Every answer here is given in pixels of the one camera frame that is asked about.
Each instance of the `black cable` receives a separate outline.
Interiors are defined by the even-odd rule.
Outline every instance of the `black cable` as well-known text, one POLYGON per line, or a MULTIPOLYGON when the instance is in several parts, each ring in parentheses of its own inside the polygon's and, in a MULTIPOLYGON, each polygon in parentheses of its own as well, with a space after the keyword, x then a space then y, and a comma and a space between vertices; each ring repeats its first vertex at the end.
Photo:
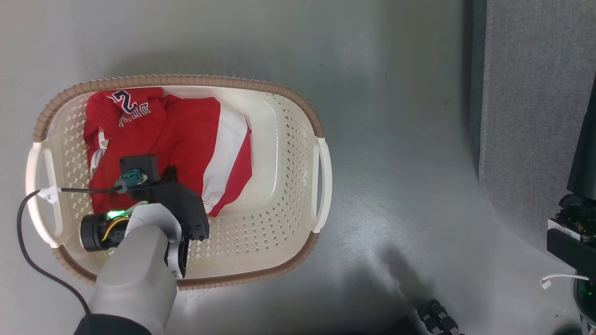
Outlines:
POLYGON ((119 189, 121 189, 122 186, 119 187, 114 187, 114 188, 109 188, 107 190, 89 190, 87 188, 60 188, 61 192, 74 192, 74 193, 93 193, 93 194, 98 194, 98 193, 114 193, 116 191, 118 191, 119 189))
MULTIPOLYGON (((85 188, 62 188, 61 191, 62 192, 76 192, 76 193, 113 193, 113 192, 116 192, 119 189, 120 189, 119 187, 114 187, 114 188, 109 189, 109 190, 87 190, 85 188)), ((28 194, 25 197, 25 199, 23 199, 23 202, 21 202, 21 205, 18 207, 18 213, 17 213, 17 237, 18 237, 18 245, 21 247, 21 252, 23 253, 23 257, 25 257, 25 260, 27 261, 27 263, 29 263, 29 265, 35 271, 37 271, 40 274, 48 277, 49 279, 55 281, 56 283, 59 283, 60 285, 64 286, 68 291, 71 291, 77 297, 77 299, 79 299, 80 304, 83 305, 83 309, 85 310, 85 314, 91 314, 91 311, 89 310, 89 306, 87 305, 87 302, 85 301, 85 299, 83 298, 83 296, 81 296, 80 293, 74 287, 72 287, 70 284, 66 283, 62 279, 56 277, 55 275, 50 274, 46 270, 44 270, 44 269, 40 268, 39 266, 37 266, 37 264, 35 264, 33 262, 33 260, 31 259, 31 257, 29 257, 29 253, 27 252, 27 249, 25 248, 25 242, 23 240, 23 211, 25 210, 25 206, 27 206, 27 202, 29 200, 31 200, 31 198, 33 198, 34 196, 36 196, 38 193, 39 193, 39 190, 28 194)))

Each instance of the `green led light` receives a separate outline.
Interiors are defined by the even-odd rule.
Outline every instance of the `green led light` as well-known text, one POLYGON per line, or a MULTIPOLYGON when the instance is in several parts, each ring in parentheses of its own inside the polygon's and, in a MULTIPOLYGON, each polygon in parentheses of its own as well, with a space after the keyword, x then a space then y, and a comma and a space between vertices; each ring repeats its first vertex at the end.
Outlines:
POLYGON ((125 210, 112 210, 112 211, 108 212, 108 218, 113 219, 117 216, 124 214, 125 212, 126 212, 125 210))

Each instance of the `black sleeve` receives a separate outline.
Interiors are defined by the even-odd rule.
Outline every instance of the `black sleeve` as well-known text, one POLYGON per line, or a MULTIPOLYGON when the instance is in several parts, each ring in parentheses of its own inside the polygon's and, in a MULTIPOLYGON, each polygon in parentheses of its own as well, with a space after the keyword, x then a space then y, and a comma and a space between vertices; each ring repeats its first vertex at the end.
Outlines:
POLYGON ((74 335, 151 335, 140 324, 127 318, 106 314, 88 314, 83 317, 74 335))

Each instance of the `basket handle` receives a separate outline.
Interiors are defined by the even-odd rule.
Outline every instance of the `basket handle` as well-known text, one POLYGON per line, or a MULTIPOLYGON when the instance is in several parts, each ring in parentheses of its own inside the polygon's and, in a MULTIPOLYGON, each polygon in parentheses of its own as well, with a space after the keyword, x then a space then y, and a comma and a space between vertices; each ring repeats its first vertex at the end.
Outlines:
MULTIPOLYGON (((39 189, 38 173, 42 155, 51 155, 51 153, 48 149, 43 148, 41 142, 34 142, 33 147, 29 151, 29 157, 27 158, 27 169, 25 171, 25 192, 27 192, 27 194, 39 189)), ((35 230, 37 230, 41 239, 49 244, 50 247, 55 249, 60 245, 56 242, 53 233, 51 233, 48 229, 44 214, 40 211, 41 206, 39 201, 39 197, 33 197, 29 200, 27 203, 29 215, 31 216, 31 221, 33 221, 33 226, 35 227, 35 230)))
MULTIPOLYGON (((331 193, 333 190, 333 174, 331 172, 331 156, 329 155, 329 147, 325 138, 317 138, 315 145, 315 157, 319 156, 321 159, 321 170, 322 170, 322 189, 321 189, 321 203, 319 206, 319 213, 316 215, 315 228, 312 230, 315 234, 321 231, 321 228, 327 221, 329 210, 331 209, 331 193)), ((318 175, 319 175, 319 162, 315 160, 315 166, 313 170, 313 194, 312 203, 313 208, 316 209, 316 198, 318 190, 318 175)))

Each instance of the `connector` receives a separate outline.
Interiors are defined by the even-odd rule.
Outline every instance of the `connector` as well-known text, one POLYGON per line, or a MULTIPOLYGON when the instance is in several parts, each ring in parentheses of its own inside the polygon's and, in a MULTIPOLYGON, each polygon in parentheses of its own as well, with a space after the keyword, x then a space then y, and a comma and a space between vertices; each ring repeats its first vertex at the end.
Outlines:
POLYGON ((550 285, 552 285, 552 283, 550 280, 547 279, 547 280, 541 280, 540 285, 542 285, 542 288, 546 290, 547 288, 550 287, 550 285))
POLYGON ((139 169, 132 169, 120 176, 120 179, 114 183, 114 187, 121 187, 117 192, 123 194, 130 187, 141 185, 146 180, 147 175, 141 173, 139 169))

